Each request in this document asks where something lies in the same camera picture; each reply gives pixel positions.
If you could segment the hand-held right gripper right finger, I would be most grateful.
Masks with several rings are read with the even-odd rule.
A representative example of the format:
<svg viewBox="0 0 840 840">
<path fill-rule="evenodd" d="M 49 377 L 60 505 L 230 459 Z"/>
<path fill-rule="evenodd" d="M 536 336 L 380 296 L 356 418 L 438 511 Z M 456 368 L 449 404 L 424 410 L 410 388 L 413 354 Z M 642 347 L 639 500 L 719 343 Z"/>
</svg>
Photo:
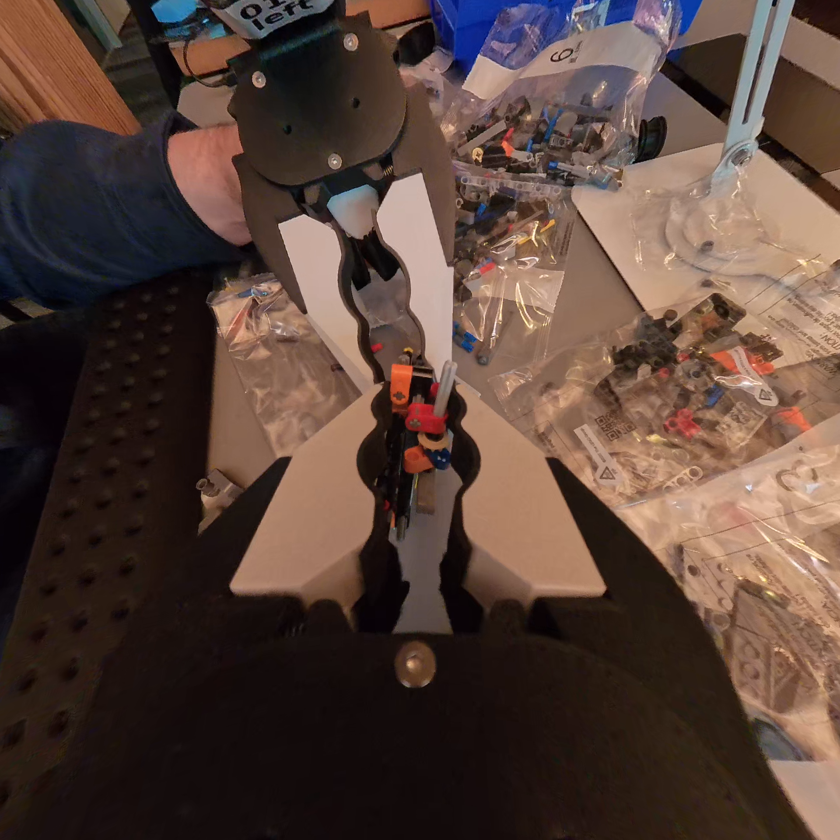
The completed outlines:
<svg viewBox="0 0 840 840">
<path fill-rule="evenodd" d="M 549 462 L 471 391 L 449 398 L 449 624 L 477 632 L 499 603 L 599 598 L 606 585 Z"/>
</svg>

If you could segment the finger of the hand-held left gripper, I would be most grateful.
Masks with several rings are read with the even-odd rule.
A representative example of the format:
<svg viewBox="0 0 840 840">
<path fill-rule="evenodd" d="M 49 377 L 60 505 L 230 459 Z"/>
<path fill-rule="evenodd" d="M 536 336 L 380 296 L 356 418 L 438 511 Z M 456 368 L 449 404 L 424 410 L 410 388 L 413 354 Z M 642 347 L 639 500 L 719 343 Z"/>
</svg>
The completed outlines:
<svg viewBox="0 0 840 840">
<path fill-rule="evenodd" d="M 375 213 L 375 229 L 406 280 L 406 305 L 425 361 L 436 370 L 452 358 L 454 271 L 448 265 L 422 173 L 397 178 Z"/>
<path fill-rule="evenodd" d="M 293 217 L 278 230 L 311 326 L 361 393 L 383 383 L 370 324 L 354 297 L 348 239 L 312 217 Z"/>
</svg>

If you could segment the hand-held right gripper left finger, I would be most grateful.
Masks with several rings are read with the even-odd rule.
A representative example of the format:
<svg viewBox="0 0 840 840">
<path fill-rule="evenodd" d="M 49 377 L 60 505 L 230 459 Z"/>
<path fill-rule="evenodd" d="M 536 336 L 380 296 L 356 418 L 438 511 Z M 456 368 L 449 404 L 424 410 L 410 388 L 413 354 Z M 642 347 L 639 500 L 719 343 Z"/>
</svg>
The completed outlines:
<svg viewBox="0 0 840 840">
<path fill-rule="evenodd" d="M 230 582 L 239 596 L 332 601 L 363 631 L 391 629 L 389 385 L 364 393 L 289 460 Z"/>
</svg>

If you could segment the multicoloured lego assembly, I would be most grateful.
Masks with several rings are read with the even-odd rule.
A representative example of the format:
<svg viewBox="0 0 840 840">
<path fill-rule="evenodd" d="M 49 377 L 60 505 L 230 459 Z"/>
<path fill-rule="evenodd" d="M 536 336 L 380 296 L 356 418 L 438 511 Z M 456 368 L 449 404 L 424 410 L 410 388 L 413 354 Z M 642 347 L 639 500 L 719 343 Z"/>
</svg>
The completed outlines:
<svg viewBox="0 0 840 840">
<path fill-rule="evenodd" d="M 435 513 L 437 477 L 451 466 L 454 436 L 447 405 L 455 373 L 456 366 L 447 361 L 437 375 L 422 354 L 410 347 L 392 364 L 387 382 L 385 463 L 375 488 L 398 543 L 405 539 L 415 514 Z"/>
</svg>

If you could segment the person's left forearm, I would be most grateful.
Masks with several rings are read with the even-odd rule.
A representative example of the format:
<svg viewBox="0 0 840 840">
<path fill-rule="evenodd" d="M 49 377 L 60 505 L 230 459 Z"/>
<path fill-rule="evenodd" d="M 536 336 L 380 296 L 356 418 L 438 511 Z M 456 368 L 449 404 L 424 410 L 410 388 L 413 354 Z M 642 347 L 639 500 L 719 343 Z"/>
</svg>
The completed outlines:
<svg viewBox="0 0 840 840">
<path fill-rule="evenodd" d="M 167 142 L 197 129 L 178 112 L 131 135 L 49 120 L 3 143 L 2 300 L 84 307 L 178 270 L 241 261 L 247 245 L 217 236 L 175 186 Z"/>
</svg>

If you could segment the white-banded clear lego bag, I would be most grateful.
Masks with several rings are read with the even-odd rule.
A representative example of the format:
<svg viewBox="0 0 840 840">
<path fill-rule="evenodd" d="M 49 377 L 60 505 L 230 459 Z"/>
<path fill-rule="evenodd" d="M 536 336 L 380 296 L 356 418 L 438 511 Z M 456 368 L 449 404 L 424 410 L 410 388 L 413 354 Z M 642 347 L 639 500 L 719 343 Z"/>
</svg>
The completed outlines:
<svg viewBox="0 0 840 840">
<path fill-rule="evenodd" d="M 621 187 L 649 84 L 679 34 L 674 1 L 639 1 L 606 24 L 607 2 L 503 9 L 441 128 L 468 170 L 561 187 Z"/>
<path fill-rule="evenodd" d="M 771 760 L 838 760 L 838 446 L 625 507 L 723 657 Z"/>
</svg>

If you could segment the person's left hand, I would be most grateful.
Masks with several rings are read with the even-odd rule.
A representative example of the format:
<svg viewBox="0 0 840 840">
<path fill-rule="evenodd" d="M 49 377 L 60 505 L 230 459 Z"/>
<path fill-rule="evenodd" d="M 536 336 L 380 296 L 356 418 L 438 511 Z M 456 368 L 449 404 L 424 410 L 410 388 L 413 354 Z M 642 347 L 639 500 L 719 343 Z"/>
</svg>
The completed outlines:
<svg viewBox="0 0 840 840">
<path fill-rule="evenodd" d="M 175 133 L 166 157 L 177 190 L 194 214 L 235 246 L 251 243 L 234 158 L 242 154 L 235 123 Z"/>
</svg>

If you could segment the clear bag of mixed parts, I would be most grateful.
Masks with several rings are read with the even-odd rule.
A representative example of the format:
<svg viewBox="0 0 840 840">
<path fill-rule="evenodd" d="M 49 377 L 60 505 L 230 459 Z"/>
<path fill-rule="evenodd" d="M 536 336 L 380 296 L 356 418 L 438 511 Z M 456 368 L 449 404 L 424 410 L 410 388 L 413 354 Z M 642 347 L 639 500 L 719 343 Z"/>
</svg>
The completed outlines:
<svg viewBox="0 0 840 840">
<path fill-rule="evenodd" d="M 556 186 L 456 182 L 453 333 L 514 360 L 548 353 L 574 230 L 571 192 Z"/>
</svg>

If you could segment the empty clear zip bag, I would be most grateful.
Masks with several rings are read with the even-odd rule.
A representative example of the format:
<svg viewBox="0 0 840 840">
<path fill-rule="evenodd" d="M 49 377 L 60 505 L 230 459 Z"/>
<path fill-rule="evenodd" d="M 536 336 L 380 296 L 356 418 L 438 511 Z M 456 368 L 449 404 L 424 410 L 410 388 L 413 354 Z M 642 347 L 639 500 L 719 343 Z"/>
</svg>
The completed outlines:
<svg viewBox="0 0 840 840">
<path fill-rule="evenodd" d="M 234 352 L 225 348 L 261 431 L 278 456 L 291 455 L 361 395 L 308 318 L 288 299 L 287 314 L 301 332 L 298 343 L 273 348 L 261 344 Z"/>
</svg>

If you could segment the blue plastic bin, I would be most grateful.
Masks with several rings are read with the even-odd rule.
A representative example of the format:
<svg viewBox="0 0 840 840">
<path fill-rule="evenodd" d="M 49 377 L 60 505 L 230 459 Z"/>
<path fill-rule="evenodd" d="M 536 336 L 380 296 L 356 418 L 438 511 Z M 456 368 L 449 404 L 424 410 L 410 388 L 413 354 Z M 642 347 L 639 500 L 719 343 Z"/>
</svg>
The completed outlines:
<svg viewBox="0 0 840 840">
<path fill-rule="evenodd" d="M 573 1 L 432 1 L 430 14 L 442 46 L 449 51 L 461 67 L 469 70 L 484 45 L 499 13 L 506 8 L 522 4 L 535 4 L 560 11 L 561 18 L 571 12 Z M 608 25 L 630 20 L 642 2 L 607 2 L 605 23 Z M 684 35 L 692 25 L 701 1 L 680 1 L 679 35 Z"/>
</svg>

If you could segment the white printed sheet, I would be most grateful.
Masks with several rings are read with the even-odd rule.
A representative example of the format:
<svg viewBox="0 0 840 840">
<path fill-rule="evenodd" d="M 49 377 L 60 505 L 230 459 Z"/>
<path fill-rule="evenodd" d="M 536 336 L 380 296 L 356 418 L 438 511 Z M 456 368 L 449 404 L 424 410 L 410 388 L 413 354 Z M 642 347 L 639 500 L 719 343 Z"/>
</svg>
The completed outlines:
<svg viewBox="0 0 840 840">
<path fill-rule="evenodd" d="M 838 422 L 839 216 L 764 152 L 745 164 L 720 163 L 721 143 L 630 166 L 617 192 L 577 187 L 583 219 L 644 310 L 687 312 L 704 301 L 717 345 L 736 336 L 763 361 L 757 367 L 805 422 Z M 706 273 L 674 257 L 665 240 L 671 202 L 739 192 L 773 240 L 800 259 L 781 278 Z"/>
</svg>

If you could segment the dark perforated board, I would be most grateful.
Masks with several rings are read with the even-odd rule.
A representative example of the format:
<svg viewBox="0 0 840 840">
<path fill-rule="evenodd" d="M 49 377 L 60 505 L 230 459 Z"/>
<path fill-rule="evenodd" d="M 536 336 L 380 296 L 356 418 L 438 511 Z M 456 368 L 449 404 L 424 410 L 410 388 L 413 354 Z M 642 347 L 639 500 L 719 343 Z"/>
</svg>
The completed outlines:
<svg viewBox="0 0 840 840">
<path fill-rule="evenodd" d="M 98 306 L 2 658 L 2 838 L 67 756 L 105 659 L 196 535 L 216 331 L 181 271 Z"/>
</svg>

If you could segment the black rubber tire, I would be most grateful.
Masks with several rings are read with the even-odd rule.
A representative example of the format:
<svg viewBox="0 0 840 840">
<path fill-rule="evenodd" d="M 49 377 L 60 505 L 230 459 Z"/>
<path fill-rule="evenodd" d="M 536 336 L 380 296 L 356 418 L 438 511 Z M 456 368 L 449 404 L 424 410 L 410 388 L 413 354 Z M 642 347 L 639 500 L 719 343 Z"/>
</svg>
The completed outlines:
<svg viewBox="0 0 840 840">
<path fill-rule="evenodd" d="M 658 158 L 664 150 L 667 134 L 668 122 L 665 116 L 642 119 L 638 126 L 633 162 L 637 164 Z"/>
</svg>

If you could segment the wooden panel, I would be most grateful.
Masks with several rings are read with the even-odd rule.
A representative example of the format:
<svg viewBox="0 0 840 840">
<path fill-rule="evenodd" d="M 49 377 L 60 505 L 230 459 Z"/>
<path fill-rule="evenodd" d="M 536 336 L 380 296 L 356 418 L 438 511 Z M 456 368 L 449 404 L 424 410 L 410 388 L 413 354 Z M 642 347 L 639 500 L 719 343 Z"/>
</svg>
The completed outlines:
<svg viewBox="0 0 840 840">
<path fill-rule="evenodd" d="M 2 128 L 46 120 L 118 134 L 140 125 L 51 1 L 1 2 Z"/>
</svg>

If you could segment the person's dark clothing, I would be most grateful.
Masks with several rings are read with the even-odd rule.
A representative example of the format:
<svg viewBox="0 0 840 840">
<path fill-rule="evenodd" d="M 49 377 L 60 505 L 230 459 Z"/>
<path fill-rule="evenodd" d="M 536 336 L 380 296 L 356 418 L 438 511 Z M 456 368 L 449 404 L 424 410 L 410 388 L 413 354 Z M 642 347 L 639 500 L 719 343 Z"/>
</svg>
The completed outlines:
<svg viewBox="0 0 840 840">
<path fill-rule="evenodd" d="M 58 311 L 1 331 L 1 638 L 49 492 L 88 348 L 89 312 Z"/>
</svg>

